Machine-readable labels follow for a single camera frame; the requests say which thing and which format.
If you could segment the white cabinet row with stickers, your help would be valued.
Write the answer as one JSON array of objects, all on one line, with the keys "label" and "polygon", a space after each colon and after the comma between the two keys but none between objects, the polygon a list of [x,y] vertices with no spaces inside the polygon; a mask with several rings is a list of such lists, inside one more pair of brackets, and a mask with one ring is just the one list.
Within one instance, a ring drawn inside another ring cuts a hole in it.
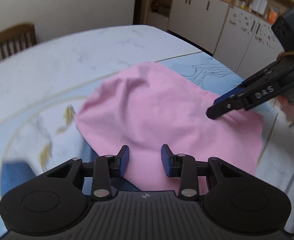
[{"label": "white cabinet row with stickers", "polygon": [[269,23],[220,0],[173,0],[167,29],[244,79],[283,51]]}]

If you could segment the orange box on counter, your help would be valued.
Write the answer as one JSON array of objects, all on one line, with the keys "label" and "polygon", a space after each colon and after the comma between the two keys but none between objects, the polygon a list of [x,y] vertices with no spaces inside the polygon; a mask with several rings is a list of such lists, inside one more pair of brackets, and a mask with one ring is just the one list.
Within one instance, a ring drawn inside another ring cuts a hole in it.
[{"label": "orange box on counter", "polygon": [[277,8],[270,7],[266,20],[268,23],[274,24],[278,16],[279,16],[279,10]]}]

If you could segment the wooden chair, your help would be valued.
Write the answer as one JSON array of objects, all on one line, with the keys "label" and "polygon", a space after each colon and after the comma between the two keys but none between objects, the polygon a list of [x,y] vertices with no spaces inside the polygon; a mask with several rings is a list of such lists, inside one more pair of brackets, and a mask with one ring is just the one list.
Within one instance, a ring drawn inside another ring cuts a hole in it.
[{"label": "wooden chair", "polygon": [[37,44],[33,23],[11,26],[0,32],[0,61]]}]

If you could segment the pink Mickey t-shirt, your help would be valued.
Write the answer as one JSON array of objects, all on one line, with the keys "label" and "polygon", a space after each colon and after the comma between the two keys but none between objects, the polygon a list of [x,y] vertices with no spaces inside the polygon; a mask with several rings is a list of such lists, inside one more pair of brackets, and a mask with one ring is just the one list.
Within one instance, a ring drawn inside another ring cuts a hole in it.
[{"label": "pink Mickey t-shirt", "polygon": [[142,191],[177,191],[168,178],[161,147],[198,161],[219,157],[255,174],[263,142],[263,117],[233,111],[211,120],[206,110],[216,94],[201,89],[160,63],[141,63],[112,76],[94,91],[75,124],[98,155],[130,150],[125,178]]}]

